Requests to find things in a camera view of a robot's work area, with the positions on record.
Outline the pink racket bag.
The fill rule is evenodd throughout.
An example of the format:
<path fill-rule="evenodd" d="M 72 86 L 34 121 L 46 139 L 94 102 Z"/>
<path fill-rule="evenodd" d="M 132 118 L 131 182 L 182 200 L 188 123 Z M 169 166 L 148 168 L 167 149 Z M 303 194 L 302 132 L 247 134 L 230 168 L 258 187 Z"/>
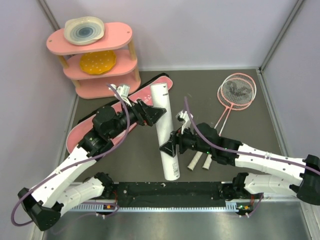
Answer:
<path fill-rule="evenodd" d="M 153 102 L 150 86 L 161 83 L 167 83 L 168 90 L 170 90 L 174 84 L 168 74 L 161 73 L 141 85 L 136 92 L 129 96 L 129 99 L 134 102 L 136 102 L 137 99 L 141 99 L 144 101 L 144 103 L 151 106 Z M 95 117 L 97 110 L 98 109 L 94 110 L 92 113 L 79 120 L 78 124 L 69 132 L 66 139 L 66 149 L 69 154 L 78 145 L 78 142 L 80 142 L 83 137 L 93 128 L 92 120 Z"/>

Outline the white shuttlecock tube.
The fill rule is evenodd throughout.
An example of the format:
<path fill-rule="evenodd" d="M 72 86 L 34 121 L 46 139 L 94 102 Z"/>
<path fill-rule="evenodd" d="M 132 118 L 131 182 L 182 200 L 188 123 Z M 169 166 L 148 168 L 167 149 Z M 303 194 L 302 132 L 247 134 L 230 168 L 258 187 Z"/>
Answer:
<path fill-rule="evenodd" d="M 152 104 L 157 108 L 166 109 L 166 113 L 157 121 L 156 132 L 159 146 L 161 147 L 170 138 L 170 133 L 174 130 L 171 103 L 168 85 L 166 83 L 153 84 L 150 87 Z M 180 168 L 178 156 L 172 157 L 160 151 L 164 178 L 167 181 L 175 181 L 180 178 Z"/>

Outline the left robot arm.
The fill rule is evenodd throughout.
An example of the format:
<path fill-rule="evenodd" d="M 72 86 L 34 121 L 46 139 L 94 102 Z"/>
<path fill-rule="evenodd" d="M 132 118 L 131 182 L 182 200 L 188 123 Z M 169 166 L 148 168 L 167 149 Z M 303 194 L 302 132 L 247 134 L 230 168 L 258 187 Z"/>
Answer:
<path fill-rule="evenodd" d="M 18 192 L 22 208 L 40 231 L 50 229 L 67 211 L 91 198 L 109 198 L 114 187 L 106 174 L 99 173 L 78 187 L 69 186 L 116 148 L 114 138 L 121 133 L 128 134 L 133 124 L 153 126 L 166 113 L 165 108 L 149 106 L 141 99 L 124 103 L 121 108 L 121 112 L 110 105 L 99 108 L 92 119 L 92 129 L 61 165 L 38 185 L 31 189 L 24 187 Z"/>

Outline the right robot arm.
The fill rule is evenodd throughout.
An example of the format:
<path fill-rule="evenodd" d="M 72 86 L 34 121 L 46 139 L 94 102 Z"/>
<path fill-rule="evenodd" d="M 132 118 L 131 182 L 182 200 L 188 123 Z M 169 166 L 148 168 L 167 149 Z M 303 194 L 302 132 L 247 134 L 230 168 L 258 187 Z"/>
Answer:
<path fill-rule="evenodd" d="M 243 174 L 234 178 L 233 192 L 239 198 L 249 194 L 278 192 L 296 196 L 299 200 L 320 204 L 320 159 L 288 157 L 256 149 L 238 140 L 219 136 L 207 123 L 193 130 L 179 128 L 170 133 L 160 151 L 174 157 L 186 150 L 209 154 L 218 164 L 247 168 L 262 175 Z"/>

